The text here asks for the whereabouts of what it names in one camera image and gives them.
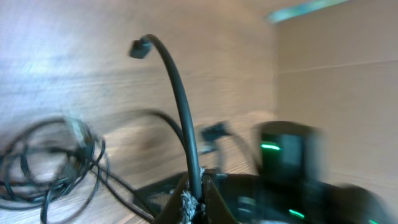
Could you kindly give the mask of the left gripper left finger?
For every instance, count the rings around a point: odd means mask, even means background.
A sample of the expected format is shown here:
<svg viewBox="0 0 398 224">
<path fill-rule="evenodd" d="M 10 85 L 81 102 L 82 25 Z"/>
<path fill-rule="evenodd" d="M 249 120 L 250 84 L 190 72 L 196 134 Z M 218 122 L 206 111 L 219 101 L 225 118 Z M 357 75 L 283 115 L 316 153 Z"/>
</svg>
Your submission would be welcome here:
<svg viewBox="0 0 398 224">
<path fill-rule="evenodd" d="M 182 216 L 182 199 L 181 195 L 186 190 L 186 182 L 188 180 L 188 174 L 184 173 L 179 180 L 174 193 L 167 202 L 164 209 L 159 215 L 157 215 L 152 224 L 177 224 L 181 220 Z"/>
</svg>

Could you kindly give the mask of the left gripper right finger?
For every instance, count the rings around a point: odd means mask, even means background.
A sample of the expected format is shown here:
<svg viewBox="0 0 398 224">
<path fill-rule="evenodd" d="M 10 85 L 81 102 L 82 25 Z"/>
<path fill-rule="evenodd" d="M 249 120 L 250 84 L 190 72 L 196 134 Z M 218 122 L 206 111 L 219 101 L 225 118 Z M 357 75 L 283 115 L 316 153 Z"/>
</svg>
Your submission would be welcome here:
<svg viewBox="0 0 398 224">
<path fill-rule="evenodd" d="M 204 224 L 239 224 L 230 212 L 222 196 L 218 192 L 213 179 L 209 175 L 202 177 L 204 212 L 200 223 Z"/>
</svg>

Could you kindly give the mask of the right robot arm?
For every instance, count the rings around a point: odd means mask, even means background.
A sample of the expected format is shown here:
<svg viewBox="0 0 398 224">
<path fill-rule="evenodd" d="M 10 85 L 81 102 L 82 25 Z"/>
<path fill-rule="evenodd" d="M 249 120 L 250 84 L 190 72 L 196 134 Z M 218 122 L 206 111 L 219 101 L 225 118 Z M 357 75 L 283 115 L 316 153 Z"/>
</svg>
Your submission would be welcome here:
<svg viewBox="0 0 398 224">
<path fill-rule="evenodd" d="M 331 185 L 320 179 L 320 132 L 291 121 L 255 126 L 254 154 L 226 123 L 205 127 L 205 152 L 218 154 L 211 177 L 224 204 L 241 223 L 393 223 L 381 198 L 353 184 Z M 223 152 L 216 142 L 230 137 L 248 156 L 256 174 L 223 172 Z"/>
</svg>

